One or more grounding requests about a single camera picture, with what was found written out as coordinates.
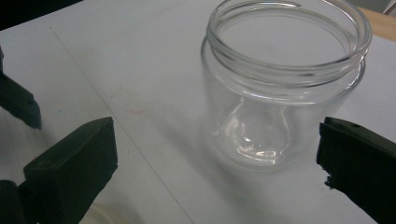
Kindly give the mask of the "clear glass jar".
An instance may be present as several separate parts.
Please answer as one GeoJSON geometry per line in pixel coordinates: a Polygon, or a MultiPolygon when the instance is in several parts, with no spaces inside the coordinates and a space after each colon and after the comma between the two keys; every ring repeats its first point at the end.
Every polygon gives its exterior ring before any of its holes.
{"type": "Polygon", "coordinates": [[[347,0],[224,0],[201,46],[209,145],[250,169],[292,163],[360,84],[371,40],[347,0]]]}

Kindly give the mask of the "white table mat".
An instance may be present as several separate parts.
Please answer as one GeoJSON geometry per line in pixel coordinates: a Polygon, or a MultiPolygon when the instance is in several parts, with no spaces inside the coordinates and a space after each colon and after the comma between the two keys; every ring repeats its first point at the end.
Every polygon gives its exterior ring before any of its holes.
{"type": "Polygon", "coordinates": [[[42,126],[0,109],[0,179],[81,124],[114,119],[119,167],[97,202],[126,224],[374,224],[329,188],[309,149],[255,172],[203,138],[200,47],[220,0],[83,0],[0,31],[5,72],[31,91],[42,126]]]}

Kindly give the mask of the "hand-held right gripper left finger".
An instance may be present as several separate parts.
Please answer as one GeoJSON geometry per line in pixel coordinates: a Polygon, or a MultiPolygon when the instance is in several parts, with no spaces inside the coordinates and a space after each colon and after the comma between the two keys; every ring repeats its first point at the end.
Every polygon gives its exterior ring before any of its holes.
{"type": "Polygon", "coordinates": [[[78,224],[118,168],[111,117],[90,121],[23,168],[29,224],[78,224]]]}

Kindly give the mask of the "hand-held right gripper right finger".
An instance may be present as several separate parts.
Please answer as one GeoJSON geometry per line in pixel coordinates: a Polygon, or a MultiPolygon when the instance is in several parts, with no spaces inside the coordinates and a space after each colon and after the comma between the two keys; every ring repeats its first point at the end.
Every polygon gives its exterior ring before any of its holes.
{"type": "Polygon", "coordinates": [[[330,117],[320,123],[319,134],[317,164],[329,174],[325,184],[378,224],[396,224],[396,143],[330,117]]]}

